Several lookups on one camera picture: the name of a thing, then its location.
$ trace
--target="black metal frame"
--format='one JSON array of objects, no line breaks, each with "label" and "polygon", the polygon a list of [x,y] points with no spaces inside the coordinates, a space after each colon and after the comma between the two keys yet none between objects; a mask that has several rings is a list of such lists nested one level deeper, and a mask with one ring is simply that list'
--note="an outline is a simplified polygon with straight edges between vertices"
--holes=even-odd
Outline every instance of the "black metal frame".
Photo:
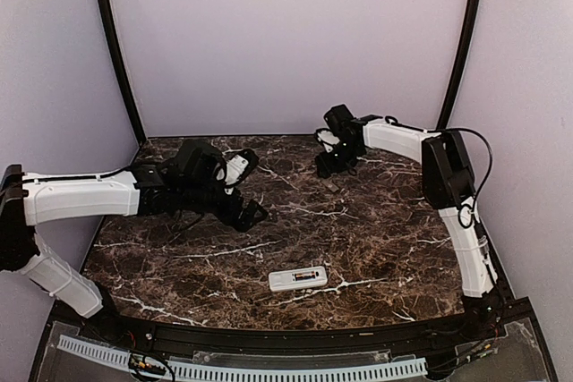
[{"label": "black metal frame", "polygon": [[135,138],[142,145],[147,140],[143,124],[141,123],[140,115],[137,111],[135,98],[133,97],[132,88],[127,77],[125,70],[124,57],[122,55],[121,47],[119,46],[119,39],[115,30],[114,15],[111,9],[109,0],[98,0],[99,13],[101,15],[101,22],[104,26],[106,33],[107,48],[111,56],[112,64],[114,65],[115,77],[117,84],[122,93],[122,98],[125,103],[125,109],[129,116],[129,121],[132,124],[133,133]]},{"label": "black metal frame", "polygon": [[479,3],[480,0],[467,0],[466,15],[464,16],[464,24],[462,25],[461,35],[459,36],[456,60],[454,60],[454,66],[451,71],[451,76],[449,77],[448,90],[446,91],[446,97],[441,107],[440,118],[436,125],[436,129],[438,130],[448,127],[449,118],[454,110],[459,84],[462,81],[467,54],[469,53],[472,35],[474,34],[475,17],[477,16]]}]

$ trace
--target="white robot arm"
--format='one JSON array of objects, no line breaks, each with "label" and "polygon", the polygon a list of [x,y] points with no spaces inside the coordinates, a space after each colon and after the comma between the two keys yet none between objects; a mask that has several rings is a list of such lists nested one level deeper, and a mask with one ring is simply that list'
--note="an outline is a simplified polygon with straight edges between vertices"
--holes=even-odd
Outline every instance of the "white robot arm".
[{"label": "white robot arm", "polygon": [[213,213],[244,232],[267,216],[253,200],[244,208],[235,188],[257,163],[249,149],[226,162],[207,142],[187,140],[174,158],[160,165],[104,174],[25,174],[21,166],[9,166],[0,184],[0,270],[27,276],[50,296],[91,318],[104,307],[105,289],[56,255],[36,233],[36,225],[78,216],[193,210]]},{"label": "white robot arm", "polygon": [[474,173],[458,132],[428,132],[391,117],[354,118],[346,106],[326,115],[328,129],[315,137],[325,151],[316,157],[319,176],[354,168],[366,148],[384,149],[422,164],[423,195],[448,228],[465,297],[482,299],[497,281],[488,241],[475,205]]}]

